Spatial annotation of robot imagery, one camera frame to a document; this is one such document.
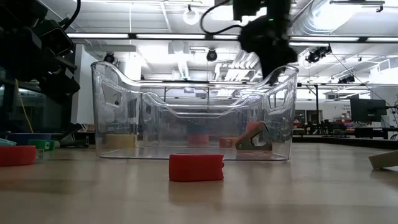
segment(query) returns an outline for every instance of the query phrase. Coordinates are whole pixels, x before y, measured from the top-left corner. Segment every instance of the desk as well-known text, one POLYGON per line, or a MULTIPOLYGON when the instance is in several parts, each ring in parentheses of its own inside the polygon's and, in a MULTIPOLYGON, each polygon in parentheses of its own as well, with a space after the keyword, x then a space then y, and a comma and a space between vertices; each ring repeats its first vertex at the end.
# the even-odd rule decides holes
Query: desk
POLYGON ((397 131, 398 128, 355 128, 356 138, 374 138, 382 137, 388 139, 389 131, 397 131))
POLYGON ((398 171, 372 172, 368 161, 383 152, 294 144, 290 162, 226 161, 223 182, 175 183, 168 161, 56 149, 0 167, 0 223, 396 224, 398 171))

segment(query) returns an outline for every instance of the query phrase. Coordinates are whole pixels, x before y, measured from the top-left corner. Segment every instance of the clear plastic bin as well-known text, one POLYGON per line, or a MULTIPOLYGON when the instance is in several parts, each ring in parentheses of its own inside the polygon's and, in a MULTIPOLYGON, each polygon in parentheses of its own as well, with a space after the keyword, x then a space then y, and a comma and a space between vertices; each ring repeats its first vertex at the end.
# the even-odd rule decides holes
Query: clear plastic bin
POLYGON ((298 72, 294 67, 280 67, 269 75, 282 73, 284 81, 273 87, 268 79, 254 85, 135 82, 108 62, 91 68, 99 157, 168 159, 174 153, 201 153, 224 154, 231 160, 290 159, 298 72), (265 131, 252 139, 239 138, 259 121, 265 131), (236 144, 246 140, 271 148, 236 144))

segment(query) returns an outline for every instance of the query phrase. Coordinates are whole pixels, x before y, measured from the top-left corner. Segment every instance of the monitor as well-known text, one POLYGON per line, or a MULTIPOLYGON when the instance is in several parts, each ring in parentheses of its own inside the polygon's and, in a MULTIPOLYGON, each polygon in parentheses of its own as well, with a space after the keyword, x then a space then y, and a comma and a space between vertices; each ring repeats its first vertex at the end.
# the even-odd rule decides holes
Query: monitor
POLYGON ((381 116, 387 115, 385 100, 350 99, 351 120, 359 122, 381 122, 381 116))

